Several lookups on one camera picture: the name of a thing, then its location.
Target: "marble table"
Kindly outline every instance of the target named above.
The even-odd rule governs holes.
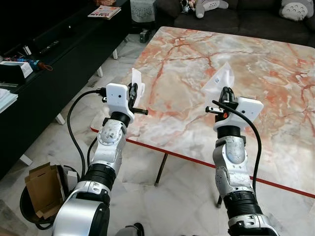
[[[234,74],[236,96],[260,100],[255,120],[262,139],[258,180],[315,198],[315,49],[272,40],[161,27],[134,67],[146,91],[127,140],[214,167],[214,115],[205,113],[203,85],[224,63]],[[123,80],[128,84],[129,73]],[[106,108],[91,123],[98,131]],[[246,128],[249,172],[257,142]]]

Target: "tile floor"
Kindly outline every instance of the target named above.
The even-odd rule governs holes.
[[[129,35],[118,47],[119,59],[109,58],[102,65],[103,78],[92,76],[78,94],[110,81],[119,82],[144,47],[145,44],[139,43],[138,35]],[[72,102],[61,111],[64,117]],[[101,106],[104,104],[100,97],[88,95],[72,113],[72,129],[83,153],[87,153],[95,137],[90,122]],[[80,158],[66,125],[55,121],[37,138],[26,155],[33,160],[32,165],[26,167],[18,161],[0,181],[0,227],[21,236],[48,236],[51,229],[39,231],[20,213],[24,177],[29,169],[46,162],[70,165],[81,172]],[[123,164],[113,187],[108,235],[114,236],[120,228],[139,221],[147,236],[227,236],[226,210],[215,207],[218,198],[215,170],[169,156],[160,185],[154,187],[162,157],[163,153],[158,151],[126,144]],[[315,235],[314,199],[261,183],[257,183],[257,197],[263,212],[281,236]]]

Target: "dark sofa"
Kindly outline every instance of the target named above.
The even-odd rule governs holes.
[[[315,16],[301,22],[279,16],[281,0],[225,0],[228,9],[183,14],[179,0],[156,0],[156,27],[170,26],[271,39],[315,48]]]

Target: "red table edge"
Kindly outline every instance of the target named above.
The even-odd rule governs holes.
[[[91,130],[93,132],[98,133],[97,129],[93,129],[92,127],[90,127],[90,128],[91,128]],[[148,144],[144,144],[144,143],[140,143],[140,142],[137,142],[137,141],[134,141],[134,140],[131,140],[131,139],[126,139],[126,141],[129,142],[129,143],[132,143],[132,144],[137,144],[137,145],[140,145],[140,146],[143,146],[143,147],[146,147],[146,148],[150,148],[150,149],[153,149],[153,150],[156,150],[156,151],[160,151],[160,152],[167,153],[167,154],[170,154],[170,155],[173,155],[173,156],[177,156],[179,158],[182,158],[182,159],[185,159],[185,160],[188,160],[188,161],[192,161],[192,162],[195,162],[195,163],[198,163],[198,164],[201,164],[201,165],[209,166],[211,168],[216,168],[216,166],[214,164],[210,164],[210,163],[207,163],[207,162],[204,162],[204,161],[196,160],[196,159],[193,159],[191,157],[184,156],[184,155],[181,155],[181,154],[178,154],[178,153],[175,153],[175,152],[163,150],[161,148],[154,147],[154,146],[151,146],[151,145],[148,145]],[[264,180],[264,179],[261,179],[261,178],[257,178],[256,181],[260,182],[260,183],[264,183],[264,184],[270,185],[270,186],[273,186],[273,187],[276,187],[276,188],[280,188],[280,189],[283,189],[283,190],[286,190],[286,191],[289,191],[289,192],[292,192],[292,193],[297,193],[297,194],[300,194],[300,195],[303,195],[303,196],[315,199],[315,194],[312,194],[312,193],[307,193],[307,192],[304,192],[304,191],[301,191],[301,190],[298,190],[298,189],[295,189],[295,188],[290,188],[290,187],[287,187],[287,186],[284,186],[284,185],[281,185],[281,184],[277,184],[277,183],[273,183],[273,182],[270,182],[270,181],[267,181],[267,180]]]

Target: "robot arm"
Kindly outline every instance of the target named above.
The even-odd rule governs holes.
[[[103,101],[107,102],[111,117],[105,118],[97,135],[97,149],[86,174],[57,214],[54,236],[107,235],[111,190],[122,163],[127,127],[133,122],[134,113],[148,114],[147,110],[133,107],[137,90],[137,83],[130,84],[129,89],[112,83],[106,86]]]
[[[239,97],[234,98],[232,89],[224,87],[220,103],[243,113],[254,121],[263,108],[261,102]],[[215,113],[214,130],[218,133],[213,160],[216,165],[216,185],[223,199],[229,217],[231,236],[279,236],[271,226],[256,200],[250,175],[247,170],[248,155],[245,150],[246,138],[241,136],[247,123],[223,108],[207,107],[206,112]]]

